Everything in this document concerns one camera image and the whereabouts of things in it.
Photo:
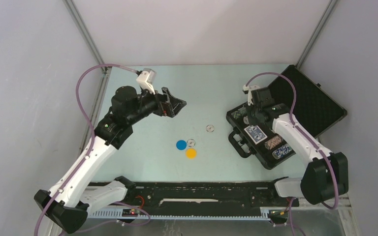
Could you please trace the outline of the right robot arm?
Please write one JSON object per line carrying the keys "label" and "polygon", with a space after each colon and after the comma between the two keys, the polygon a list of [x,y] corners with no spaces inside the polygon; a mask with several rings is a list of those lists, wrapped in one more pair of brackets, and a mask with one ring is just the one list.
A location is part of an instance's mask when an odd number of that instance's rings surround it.
{"label": "right robot arm", "polygon": [[339,196],[348,191],[348,162],[319,143],[296,119],[292,108],[275,103],[268,88],[243,86],[250,125],[266,125],[279,135],[306,165],[302,178],[284,178],[267,191],[267,201],[278,206],[287,197],[304,198],[310,204],[336,209]]}

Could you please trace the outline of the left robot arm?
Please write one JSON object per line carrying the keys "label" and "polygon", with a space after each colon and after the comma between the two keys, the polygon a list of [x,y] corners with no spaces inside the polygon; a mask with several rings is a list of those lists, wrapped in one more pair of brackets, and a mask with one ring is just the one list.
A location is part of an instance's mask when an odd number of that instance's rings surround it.
{"label": "left robot arm", "polygon": [[111,99],[108,113],[94,129],[89,143],[78,159],[50,190],[38,190],[34,200],[45,215],[64,233],[77,232],[88,216],[116,202],[130,205],[135,201],[135,184],[124,176],[106,186],[86,191],[102,165],[133,133],[132,126],[145,117],[175,117],[187,102],[174,97],[168,88],[161,93],[138,94],[131,86],[118,88]]}

